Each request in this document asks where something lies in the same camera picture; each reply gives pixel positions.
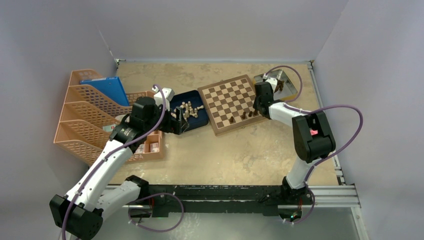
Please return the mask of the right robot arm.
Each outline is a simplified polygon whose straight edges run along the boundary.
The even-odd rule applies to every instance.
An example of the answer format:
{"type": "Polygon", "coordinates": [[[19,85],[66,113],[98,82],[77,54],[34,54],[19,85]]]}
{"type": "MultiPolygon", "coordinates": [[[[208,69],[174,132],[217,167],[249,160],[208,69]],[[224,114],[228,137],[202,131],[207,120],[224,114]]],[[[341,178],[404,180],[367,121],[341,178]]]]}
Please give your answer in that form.
{"type": "Polygon", "coordinates": [[[254,85],[256,112],[269,120],[292,127],[296,160],[283,178],[280,196],[288,204],[294,203],[307,189],[307,182],[315,165],[324,160],[336,148],[332,130],[326,114],[321,110],[305,112],[289,106],[282,100],[274,100],[274,91],[269,82],[254,85]]]}

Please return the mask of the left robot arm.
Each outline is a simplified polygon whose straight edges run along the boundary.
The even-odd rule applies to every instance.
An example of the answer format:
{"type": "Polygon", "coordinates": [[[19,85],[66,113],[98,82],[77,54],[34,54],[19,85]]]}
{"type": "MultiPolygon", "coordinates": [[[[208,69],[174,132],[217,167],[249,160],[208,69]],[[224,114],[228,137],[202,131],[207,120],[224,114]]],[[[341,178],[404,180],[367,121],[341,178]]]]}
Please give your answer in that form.
{"type": "Polygon", "coordinates": [[[160,197],[150,193],[149,183],[135,175],[118,188],[104,194],[117,170],[129,160],[154,131],[182,134],[189,127],[180,107],[168,110],[166,98],[156,103],[152,97],[139,97],[109,136],[101,154],[87,173],[65,195],[55,195],[49,203],[63,240],[91,240],[103,222],[124,205],[142,205],[160,197]]]}

